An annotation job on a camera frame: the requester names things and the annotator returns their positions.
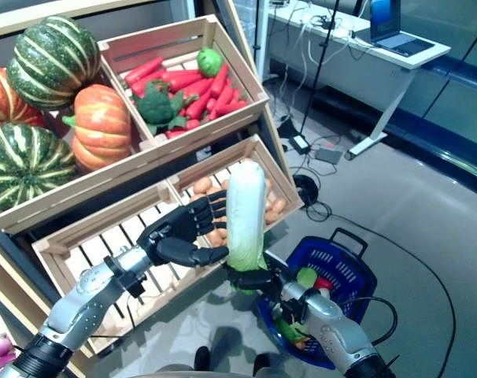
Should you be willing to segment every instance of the gray floor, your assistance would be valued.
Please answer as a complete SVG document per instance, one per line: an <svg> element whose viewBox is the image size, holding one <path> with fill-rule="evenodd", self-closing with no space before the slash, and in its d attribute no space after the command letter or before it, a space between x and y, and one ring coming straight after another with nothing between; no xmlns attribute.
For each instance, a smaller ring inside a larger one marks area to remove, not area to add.
<svg viewBox="0 0 477 378"><path fill-rule="evenodd" d="M304 91L297 96L299 109L306 98ZM285 112L279 103L277 108L277 116ZM296 110L293 114L297 126L301 114ZM347 148L359 137L348 125L316 111L311 118L304 131L310 142L337 133L344 135L339 146ZM301 164L295 151L288 151L287 157L293 166ZM333 172L320 161L311 161L310 166L320 174ZM424 259L445 281L456 308L457 336L444 377L477 377L477 195L383 144L353 161L342 159L338 172L321 180L319 199L334 213L394 239ZM421 264L359 228L334 218L316 223L302 210L274 228L267 243L286 258L303 236L328 237L335 227L347 228L369 243L364 260L379 281L375 294L397 307L397 331L379 351L386 360L400 354L393 364L397 376L437 376L451 320L446 297ZM257 315L256 301L256 296L233 292L218 271L141 324L122 346L97 363L89 377L122 378L152 373L169 363L192 365L201 345L212 347L213 367L218 372L250 374L255 355L268 352L292 377L340 376L283 353ZM386 309L372 304L362 324L373 338L384 333L390 321Z"/></svg>

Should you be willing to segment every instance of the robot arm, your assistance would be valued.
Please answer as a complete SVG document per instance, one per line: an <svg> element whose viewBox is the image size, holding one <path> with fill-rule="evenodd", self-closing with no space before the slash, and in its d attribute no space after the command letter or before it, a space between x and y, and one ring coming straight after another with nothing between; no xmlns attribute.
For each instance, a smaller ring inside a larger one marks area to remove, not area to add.
<svg viewBox="0 0 477 378"><path fill-rule="evenodd" d="M74 351L92 336L108 308L128 291L139 297L144 272L152 265L174 261L185 266L208 265L226 257L228 249L197 248L193 242L215 227L223 215L225 191L180 206L147 227L131 249L107 257L83 272L76 286L57 303L38 335L0 378L53 378L68 364Z"/></svg>

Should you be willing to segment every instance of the desk leg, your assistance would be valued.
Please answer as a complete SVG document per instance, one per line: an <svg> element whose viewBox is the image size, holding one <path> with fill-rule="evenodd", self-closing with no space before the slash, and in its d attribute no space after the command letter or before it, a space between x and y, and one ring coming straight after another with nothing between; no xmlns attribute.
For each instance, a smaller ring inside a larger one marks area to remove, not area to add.
<svg viewBox="0 0 477 378"><path fill-rule="evenodd" d="M406 91L409 89L409 86L412 83L416 72L416 69L412 69L407 72L405 78L401 82L401 85L397 89L396 95L393 97L393 101L383 111L382 116L375 125L375 128L373 129L370 136L367 136L366 138L361 140L356 146L352 147L348 151L348 159L354 159L357 155L367 150L371 146L375 145L376 143L380 142L380 140L387 136L387 134L383 132L383 129L387 126L387 122L389 122L401 99L405 95Z"/></svg>

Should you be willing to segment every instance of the blue basket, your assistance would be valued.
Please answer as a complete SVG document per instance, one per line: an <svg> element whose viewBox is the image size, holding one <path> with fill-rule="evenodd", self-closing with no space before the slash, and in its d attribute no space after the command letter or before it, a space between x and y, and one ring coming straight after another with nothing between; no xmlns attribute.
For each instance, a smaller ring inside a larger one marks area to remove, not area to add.
<svg viewBox="0 0 477 378"><path fill-rule="evenodd" d="M358 255L334 241L338 233L349 236L361 245ZM361 260L367 247L368 244L353 233L343 228L336 228L330 239L316 236L303 238L286 262L294 273L303 267L315 269L318 276L324 277L333 284L330 292L331 300L341 303L349 299L372 295L377 286L375 275ZM335 366L326 357L323 348L315 339L311 338L305 342L305 349L299 350L280 334L272 318L274 305L274 302L263 297L259 303L259 310L270 332L282 347L309 364L334 369ZM358 301L344 305L342 311L347 317L360 323L367 307L368 301Z"/></svg>

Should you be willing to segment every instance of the person's foot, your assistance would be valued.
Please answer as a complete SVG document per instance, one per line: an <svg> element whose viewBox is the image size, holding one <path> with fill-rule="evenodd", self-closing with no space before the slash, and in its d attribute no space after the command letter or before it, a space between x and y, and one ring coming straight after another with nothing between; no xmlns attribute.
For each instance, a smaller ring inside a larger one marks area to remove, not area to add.
<svg viewBox="0 0 477 378"><path fill-rule="evenodd" d="M266 353L258 354L254 359L254 368L253 368L253 376L256 376L256 373L261 368L269 368L270 367L270 359Z"/></svg>
<svg viewBox="0 0 477 378"><path fill-rule="evenodd" d="M210 350L207 346L200 346L194 354L194 369L197 372L210 371Z"/></svg>

